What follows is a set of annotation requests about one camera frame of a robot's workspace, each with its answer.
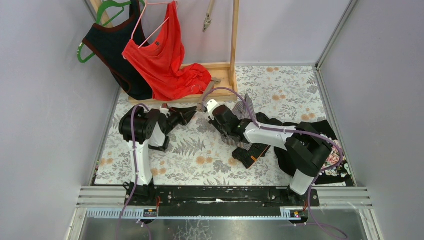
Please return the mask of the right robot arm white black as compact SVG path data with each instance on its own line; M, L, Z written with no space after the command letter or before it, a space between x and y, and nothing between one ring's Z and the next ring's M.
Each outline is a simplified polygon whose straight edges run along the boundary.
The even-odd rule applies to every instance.
M302 196L319 175L335 142L320 135L307 122L277 126L252 119L239 119L226 105L211 100L206 104L210 122L236 143L263 144L285 150L294 162L289 189Z

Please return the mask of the grey striped underwear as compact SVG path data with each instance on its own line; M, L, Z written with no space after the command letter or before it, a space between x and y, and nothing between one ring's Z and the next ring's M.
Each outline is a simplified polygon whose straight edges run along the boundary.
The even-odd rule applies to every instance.
M244 104L242 101L238 101L231 110L232 113L236 115L239 120L250 119L256 121L257 117L254 112L253 102L248 93L244 95L244 101L246 104ZM252 143L236 142L232 138L229 138L223 134L221 134L221 139L227 145L236 146L246 151L249 151L253 145Z

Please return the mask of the wooden clip hanger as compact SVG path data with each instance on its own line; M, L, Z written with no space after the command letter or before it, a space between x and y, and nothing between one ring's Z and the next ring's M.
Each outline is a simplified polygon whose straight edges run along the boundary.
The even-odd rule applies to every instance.
M206 87L206 89L204 90L204 92L202 93L202 95L199 97L198 101L197 101L197 105L196 105L196 111L197 112L204 112L204 99L207 96L207 93L209 93L216 84L220 84L221 83L221 79L217 78L217 77L212 77L210 83L208 84L208 86Z

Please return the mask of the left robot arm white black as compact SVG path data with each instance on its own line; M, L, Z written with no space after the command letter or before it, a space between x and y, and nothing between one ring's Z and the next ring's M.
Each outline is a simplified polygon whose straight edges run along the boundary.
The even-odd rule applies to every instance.
M118 130L130 149L132 183L152 183L149 150L165 152L170 143L169 133L178 125L186 126L196 112L195 106L169 107L165 103L159 109L148 109L140 103L121 118Z

